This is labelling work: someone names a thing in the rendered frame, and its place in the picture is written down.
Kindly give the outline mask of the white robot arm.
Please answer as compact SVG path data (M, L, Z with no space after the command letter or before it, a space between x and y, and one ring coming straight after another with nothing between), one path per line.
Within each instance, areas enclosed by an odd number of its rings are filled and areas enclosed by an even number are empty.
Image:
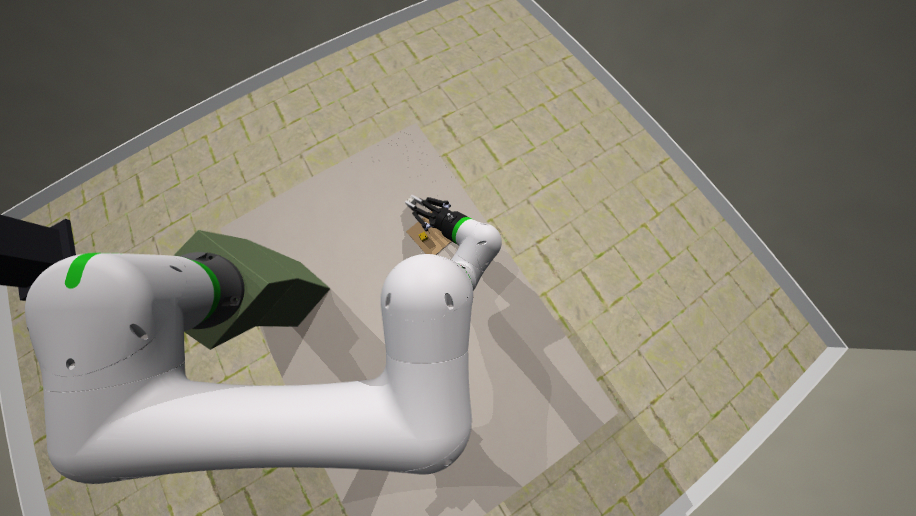
M86 484L245 468L447 468L471 433L473 291L502 239L457 211L441 232L459 246L452 259L409 257L383 284L383 373L330 384L186 377L184 332L225 322L243 301L242 275L220 255L86 253L53 264L25 302L51 464Z

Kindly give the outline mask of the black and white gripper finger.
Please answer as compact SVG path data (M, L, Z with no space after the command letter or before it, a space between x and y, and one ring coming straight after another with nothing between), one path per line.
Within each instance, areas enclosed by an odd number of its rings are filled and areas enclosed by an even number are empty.
M447 207L448 209L451 207L449 201L441 201L441 200L430 198L430 197L427 197L426 200L422 200L421 198L417 198L414 195L411 195L411 197L414 198L418 204L425 206L432 212L433 211L436 211L437 213L441 212L441 210L435 206L442 207L442 208Z
M434 226L430 226L430 224L424 222L423 219L422 219L419 215L421 215L421 216L423 216L423 217L425 217L425 218L427 218L427 219L429 219L429 217L435 219L435 218L436 218L436 215L435 215L435 214L432 214L432 213L426 212L426 211L424 211L424 210L422 210L422 209L419 209L419 208L417 208L417 206L415 206L415 205L409 203L408 201L405 201L405 203L406 203L406 205L407 205L409 208L411 208L411 209L414 211L414 212L413 212L414 217L422 224L422 227L423 227L423 229L424 229L426 232L428 231L429 228L434 227ZM413 207L414 207L414 208L413 208Z

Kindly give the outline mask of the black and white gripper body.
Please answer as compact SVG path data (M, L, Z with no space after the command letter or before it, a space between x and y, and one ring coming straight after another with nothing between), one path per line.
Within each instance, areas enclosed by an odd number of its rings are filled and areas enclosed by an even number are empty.
M441 210L440 213L437 213L436 211L433 211L433 212L432 212L432 214L435 214L436 217L437 217L437 215L438 215L438 217L435 218L435 219L429 217L429 223L430 223L430 226L434 226L434 227L432 227L432 228L436 228L436 229L438 229L439 231L441 231L441 225L442 225L442 222L443 222L444 218L447 216L448 213L451 213L452 211L450 211L447 207L439 208L439 209ZM448 210L445 210L445 209L448 209ZM444 210L444 211L442 212L442 210ZM435 221L435 220L436 220L436 221Z

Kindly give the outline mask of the tan square mat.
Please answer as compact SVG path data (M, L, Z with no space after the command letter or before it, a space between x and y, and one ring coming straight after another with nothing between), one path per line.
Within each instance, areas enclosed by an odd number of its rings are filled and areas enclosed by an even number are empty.
M428 239L424 242L421 241L419 234L425 232ZM442 235L442 232L436 228L429 228L426 232L421 223L418 221L410 229L407 230L409 236L417 243L417 245L425 252L425 254L434 254L436 255L444 247L446 247L450 242L449 239Z

